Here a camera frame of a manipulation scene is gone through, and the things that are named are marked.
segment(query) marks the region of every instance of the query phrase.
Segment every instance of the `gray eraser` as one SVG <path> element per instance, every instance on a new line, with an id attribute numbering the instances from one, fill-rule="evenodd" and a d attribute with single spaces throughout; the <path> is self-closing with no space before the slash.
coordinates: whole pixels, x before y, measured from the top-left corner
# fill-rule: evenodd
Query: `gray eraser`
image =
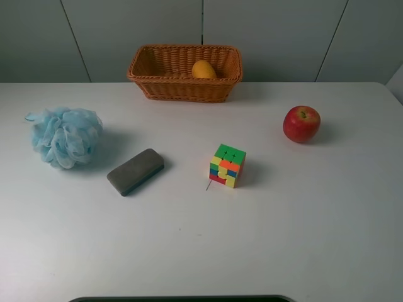
<path id="1" fill-rule="evenodd" d="M 113 169 L 107 178 L 122 196 L 126 196 L 163 168 L 162 156 L 153 149 L 147 149 Z"/>

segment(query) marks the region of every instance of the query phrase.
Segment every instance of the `wall seam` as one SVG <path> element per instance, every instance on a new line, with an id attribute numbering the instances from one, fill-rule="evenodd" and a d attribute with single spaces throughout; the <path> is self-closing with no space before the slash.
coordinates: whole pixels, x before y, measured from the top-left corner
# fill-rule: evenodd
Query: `wall seam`
<path id="1" fill-rule="evenodd" d="M 62 9 L 63 9 L 64 15 L 65 15 L 65 18 L 66 18 L 66 20 L 67 20 L 67 22 L 68 22 L 68 24 L 69 24 L 69 28 L 70 28 L 71 34 L 73 35 L 73 39 L 74 39 L 74 41 L 75 41 L 75 43 L 76 43 L 78 52 L 79 52 L 79 54 L 80 54 L 80 57 L 81 57 L 81 60 L 82 60 L 82 64 L 84 65 L 84 68 L 85 68 L 85 70 L 86 70 L 86 73 L 87 73 L 87 76 L 88 76 L 88 80 L 89 80 L 90 83 L 92 83 L 91 77 L 89 76 L 89 72 L 88 72 L 88 69 L 87 69 L 87 65 L 86 65 L 86 63 L 85 63 L 85 61 L 84 61 L 84 58 L 82 57 L 82 53 L 81 53 L 80 47 L 79 47 L 79 45 L 78 45 L 76 36 L 74 35 L 73 29 L 72 29 L 71 24 L 70 24 L 69 17 L 67 16 L 67 13 L 66 13 L 66 11 L 65 11 L 65 8 L 64 8 L 63 1 L 62 1 L 62 0 L 60 0 L 60 5 L 62 6 Z"/>
<path id="2" fill-rule="evenodd" d="M 327 54 L 329 53 L 329 50 L 330 50 L 330 47 L 332 46 L 334 37 L 336 36 L 336 33 L 337 33 L 338 29 L 339 29 L 339 25 L 340 25 L 341 19 L 343 18 L 344 12 L 346 11 L 348 1 L 349 1 L 349 0 L 346 1 L 346 5 L 344 6 L 343 12 L 341 13 L 339 22 L 338 22 L 338 24 L 337 24 L 337 26 L 336 26 L 336 29 L 334 30 L 332 39 L 330 40 L 330 43 L 329 43 L 329 46 L 328 46 L 328 48 L 327 48 L 327 50 L 326 50 L 325 56 L 324 56 L 324 58 L 323 58 L 323 61 L 322 61 L 322 63 L 321 63 L 321 66 L 319 67 L 319 71 L 318 71 L 318 73 L 317 73 L 317 75 L 316 75 L 315 82 L 317 82 L 317 79 L 318 79 L 319 75 L 321 74 L 321 71 L 322 71 L 323 65 L 324 65 L 324 63 L 325 63 Z"/>

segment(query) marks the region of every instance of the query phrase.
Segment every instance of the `rubik's cube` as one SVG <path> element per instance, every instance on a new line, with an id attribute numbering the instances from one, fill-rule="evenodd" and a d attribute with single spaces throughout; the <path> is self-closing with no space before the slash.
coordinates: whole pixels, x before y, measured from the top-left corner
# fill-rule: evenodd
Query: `rubik's cube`
<path id="1" fill-rule="evenodd" d="M 210 179 L 236 187 L 245 157 L 246 152 L 221 144 L 210 162 Z"/>

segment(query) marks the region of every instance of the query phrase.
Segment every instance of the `basket rim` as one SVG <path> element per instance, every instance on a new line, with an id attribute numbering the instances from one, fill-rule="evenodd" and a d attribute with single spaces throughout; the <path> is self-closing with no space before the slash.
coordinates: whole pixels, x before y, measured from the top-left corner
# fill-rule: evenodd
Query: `basket rim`
<path id="1" fill-rule="evenodd" d="M 236 59 L 237 63 L 239 64 L 239 72 L 236 77 L 223 77 L 219 79 L 197 79 L 193 77 L 164 77 L 164 76 L 159 76 L 159 75 L 135 75 L 133 74 L 133 68 L 134 65 L 137 63 L 137 59 L 140 55 L 140 53 L 148 48 L 224 48 L 224 49 L 231 49 L 235 51 L 236 53 Z M 159 82 L 162 83 L 172 83 L 173 81 L 182 81 L 186 80 L 188 84 L 193 84 L 193 85 L 198 85 L 198 84 L 209 84 L 209 85 L 222 85 L 222 84 L 235 84 L 236 82 L 240 82 L 242 80 L 242 60 L 241 60 L 241 53 L 236 47 L 233 46 L 228 46 L 228 45 L 193 45 L 193 44 L 146 44 L 141 46 L 133 60 L 132 63 L 130 64 L 126 76 L 131 80 L 131 81 L 136 81 L 136 82 L 149 82 L 152 81 L 154 82 L 155 80 L 159 80 Z"/>

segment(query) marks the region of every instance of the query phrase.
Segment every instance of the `gray wall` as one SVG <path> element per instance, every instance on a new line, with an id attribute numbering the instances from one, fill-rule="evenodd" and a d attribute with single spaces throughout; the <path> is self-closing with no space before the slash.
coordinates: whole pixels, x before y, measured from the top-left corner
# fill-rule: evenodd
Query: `gray wall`
<path id="1" fill-rule="evenodd" d="M 0 82 L 89 82 L 59 0 L 0 1 Z"/>
<path id="2" fill-rule="evenodd" d="M 93 82 L 125 82 L 149 43 L 201 44 L 202 0 L 63 0 Z"/>
<path id="3" fill-rule="evenodd" d="M 204 42 L 237 47 L 244 81 L 315 81 L 347 0 L 205 0 Z"/>
<path id="4" fill-rule="evenodd" d="M 126 81 L 141 45 L 202 36 L 240 49 L 245 81 L 386 84 L 403 0 L 4 0 L 0 82 Z"/>
<path id="5" fill-rule="evenodd" d="M 386 84 L 403 63 L 403 0 L 349 0 L 318 81 Z"/>

